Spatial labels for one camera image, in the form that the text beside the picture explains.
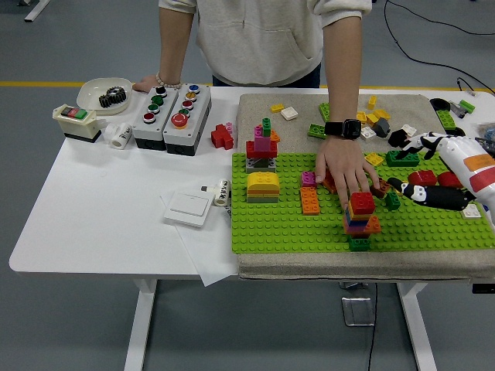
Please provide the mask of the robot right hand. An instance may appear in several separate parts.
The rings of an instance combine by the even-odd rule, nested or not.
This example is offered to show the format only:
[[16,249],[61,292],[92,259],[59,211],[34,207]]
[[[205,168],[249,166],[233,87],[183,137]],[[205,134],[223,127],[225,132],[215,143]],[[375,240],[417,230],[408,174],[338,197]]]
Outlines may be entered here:
[[428,149],[426,159],[439,154],[464,189],[440,185],[413,185],[400,179],[389,178],[387,182],[391,186],[420,206],[461,211],[469,202],[476,200],[487,206],[490,215],[494,216],[494,159],[478,141],[469,137],[423,133],[407,140],[398,157],[418,153],[423,148]]

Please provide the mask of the person's left hand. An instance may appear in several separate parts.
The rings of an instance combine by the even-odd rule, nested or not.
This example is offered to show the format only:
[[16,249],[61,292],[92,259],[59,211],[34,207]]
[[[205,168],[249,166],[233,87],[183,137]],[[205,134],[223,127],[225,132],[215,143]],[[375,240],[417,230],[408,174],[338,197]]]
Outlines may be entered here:
[[368,179],[374,188],[380,188],[379,177],[374,167],[365,160],[357,141],[327,137],[316,154],[317,183],[326,178],[326,170],[333,177],[342,209],[347,208],[349,195],[370,191]]

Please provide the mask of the person's right hand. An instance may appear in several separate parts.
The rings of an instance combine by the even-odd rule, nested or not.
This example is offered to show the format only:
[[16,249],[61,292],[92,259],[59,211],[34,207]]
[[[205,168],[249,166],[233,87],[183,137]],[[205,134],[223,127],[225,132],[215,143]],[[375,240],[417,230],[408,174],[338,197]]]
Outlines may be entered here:
[[153,87],[159,86],[156,75],[143,77],[139,82],[133,84],[132,89],[138,92],[148,93]]

